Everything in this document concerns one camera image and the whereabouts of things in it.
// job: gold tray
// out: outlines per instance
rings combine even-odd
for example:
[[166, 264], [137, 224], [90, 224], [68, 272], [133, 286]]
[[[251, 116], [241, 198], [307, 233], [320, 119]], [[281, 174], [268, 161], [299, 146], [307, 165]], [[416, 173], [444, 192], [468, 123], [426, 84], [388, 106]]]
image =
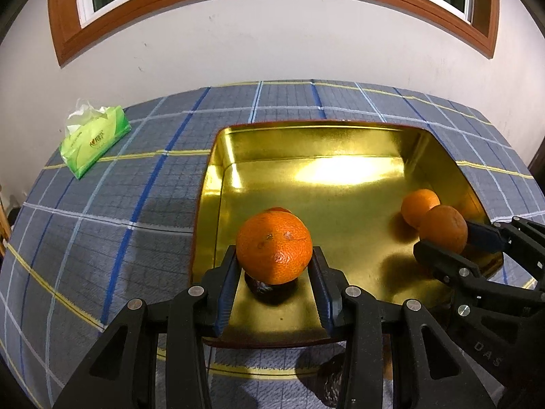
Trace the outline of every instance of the gold tray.
[[[264, 209], [291, 210], [321, 246], [329, 266], [377, 299], [427, 307], [450, 289], [412, 256], [418, 236], [399, 213], [418, 188], [466, 219], [490, 221], [456, 162], [426, 130], [389, 124], [296, 121], [249, 124], [218, 134], [206, 169], [196, 220], [192, 281], [218, 266], [242, 223]], [[503, 254], [464, 253], [484, 275]], [[328, 336], [320, 326], [306, 271], [281, 305], [258, 302], [241, 276], [223, 346], [296, 346]]]

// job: dark object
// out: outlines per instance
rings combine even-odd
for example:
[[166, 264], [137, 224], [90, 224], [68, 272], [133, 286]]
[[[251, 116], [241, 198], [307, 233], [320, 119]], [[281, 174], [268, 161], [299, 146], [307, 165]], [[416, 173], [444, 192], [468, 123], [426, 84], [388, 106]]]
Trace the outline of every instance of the dark object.
[[545, 192], [545, 138], [541, 142], [536, 155], [533, 156], [528, 169], [538, 182], [542, 192]]
[[342, 384], [344, 353], [337, 354], [318, 369], [316, 396], [328, 407], [337, 407]]
[[511, 256], [537, 280], [535, 289], [487, 281], [475, 264], [428, 241], [415, 244], [414, 256], [454, 288], [447, 333], [507, 388], [499, 407], [545, 407], [545, 226], [519, 217], [470, 226], [472, 244], [483, 238]]
[[2, 357], [0, 357], [0, 402], [2, 402], [0, 407], [35, 409]]
[[[544, 407], [545, 226], [514, 217], [511, 224], [469, 228], [472, 244], [505, 251], [538, 280], [538, 288], [491, 283], [472, 262], [421, 241], [414, 246], [416, 259], [454, 289], [446, 333], [417, 300], [385, 303], [350, 286], [314, 248], [308, 269], [322, 326], [347, 340], [345, 355], [324, 364], [318, 375], [323, 402], [344, 409], [382, 407], [385, 333], [392, 347], [395, 409], [494, 408], [454, 341], [506, 386], [502, 409]], [[159, 333], [167, 333], [168, 407], [211, 409], [201, 337], [221, 335], [240, 272], [230, 246], [220, 267], [170, 302], [148, 306], [131, 300], [76, 369], [54, 409], [153, 409]]]
[[279, 305], [285, 302], [297, 289], [297, 278], [282, 285], [268, 285], [263, 281], [254, 280], [244, 272], [244, 281], [246, 281], [248, 289], [252, 291], [255, 298], [270, 305]]
[[13, 226], [15, 224], [15, 220], [17, 219], [20, 211], [21, 207], [19, 206], [17, 206], [16, 208], [12, 208], [12, 210], [9, 211], [9, 214], [7, 215], [7, 222], [10, 226]]

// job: blue checkered tablecloth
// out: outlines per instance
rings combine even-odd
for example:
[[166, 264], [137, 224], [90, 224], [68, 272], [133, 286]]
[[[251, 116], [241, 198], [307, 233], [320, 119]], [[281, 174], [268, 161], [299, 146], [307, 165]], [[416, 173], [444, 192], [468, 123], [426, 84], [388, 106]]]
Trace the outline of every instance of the blue checkered tablecloth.
[[[223, 127], [337, 119], [425, 128], [457, 161], [492, 221], [519, 215], [545, 224], [543, 193], [498, 130], [478, 111], [430, 95], [346, 81], [260, 81], [125, 111], [132, 131], [81, 180], [58, 152], [50, 158], [0, 272], [0, 351], [38, 407], [53, 405], [97, 333], [130, 298], [158, 302], [187, 286], [200, 184]], [[509, 258], [493, 281], [531, 287]], [[325, 407], [312, 392], [315, 370], [343, 349], [206, 348], [214, 408]], [[158, 408], [165, 407], [164, 368], [158, 361]], [[388, 383], [385, 389], [388, 401]]]

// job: orange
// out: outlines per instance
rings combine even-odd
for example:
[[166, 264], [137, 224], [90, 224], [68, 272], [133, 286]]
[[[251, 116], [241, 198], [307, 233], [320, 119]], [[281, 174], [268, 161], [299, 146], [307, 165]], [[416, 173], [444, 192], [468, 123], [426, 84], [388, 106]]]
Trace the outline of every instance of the orange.
[[418, 189], [418, 191], [411, 192], [403, 199], [401, 215], [408, 225], [418, 229], [427, 211], [440, 204], [435, 192], [429, 189]]
[[281, 285], [297, 278], [312, 257], [310, 232], [295, 215], [266, 210], [236, 235], [236, 258], [254, 280]]
[[418, 235], [421, 240], [459, 254], [468, 242], [468, 225], [455, 208], [439, 205], [424, 215]]

